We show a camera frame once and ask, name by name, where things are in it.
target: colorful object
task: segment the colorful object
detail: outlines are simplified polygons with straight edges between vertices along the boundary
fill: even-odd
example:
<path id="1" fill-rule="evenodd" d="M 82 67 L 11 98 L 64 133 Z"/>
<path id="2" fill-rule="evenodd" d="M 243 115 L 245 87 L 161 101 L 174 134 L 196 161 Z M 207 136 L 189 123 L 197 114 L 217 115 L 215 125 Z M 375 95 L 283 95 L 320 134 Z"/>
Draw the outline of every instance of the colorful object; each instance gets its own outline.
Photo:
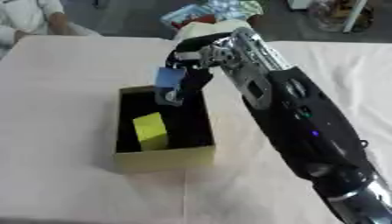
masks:
<path id="1" fill-rule="evenodd" d="M 167 148 L 167 132 L 159 113 L 133 120 L 142 151 L 159 151 Z"/>
<path id="2" fill-rule="evenodd" d="M 179 10 L 170 12 L 161 17 L 161 23 L 170 27 L 174 31 L 178 31 L 186 20 L 202 18 L 205 15 L 214 14 L 214 10 L 208 5 L 189 4 Z"/>

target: cardboard box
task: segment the cardboard box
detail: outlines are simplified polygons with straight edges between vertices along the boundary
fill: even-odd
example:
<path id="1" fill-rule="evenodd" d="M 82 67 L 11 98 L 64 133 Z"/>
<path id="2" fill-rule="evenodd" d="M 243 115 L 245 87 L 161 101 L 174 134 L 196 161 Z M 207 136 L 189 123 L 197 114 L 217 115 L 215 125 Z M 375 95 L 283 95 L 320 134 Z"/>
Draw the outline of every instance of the cardboard box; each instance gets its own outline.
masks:
<path id="1" fill-rule="evenodd" d="M 157 172 L 213 163 L 214 137 L 202 93 L 186 99 L 180 108 L 157 105 L 154 87 L 121 89 L 120 97 L 115 162 L 122 171 Z M 166 129 L 167 145 L 163 149 L 145 149 L 149 144 L 139 141 L 134 121 L 140 118 L 144 124 L 157 121 L 155 116 L 151 118 L 157 112 Z"/>

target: white table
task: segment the white table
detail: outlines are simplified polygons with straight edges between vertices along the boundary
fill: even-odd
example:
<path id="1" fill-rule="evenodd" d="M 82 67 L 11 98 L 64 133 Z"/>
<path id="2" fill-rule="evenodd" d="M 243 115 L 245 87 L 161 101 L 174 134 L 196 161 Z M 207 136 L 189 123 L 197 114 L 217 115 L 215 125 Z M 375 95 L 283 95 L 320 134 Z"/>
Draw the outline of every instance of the white table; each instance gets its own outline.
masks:
<path id="1" fill-rule="evenodd" d="M 392 179 L 392 45 L 271 43 L 370 142 Z M 117 89 L 149 85 L 173 43 L 29 37 L 0 63 L 0 217 L 76 223 L 339 223 L 294 176 L 219 71 L 205 90 L 214 167 L 113 171 Z"/>

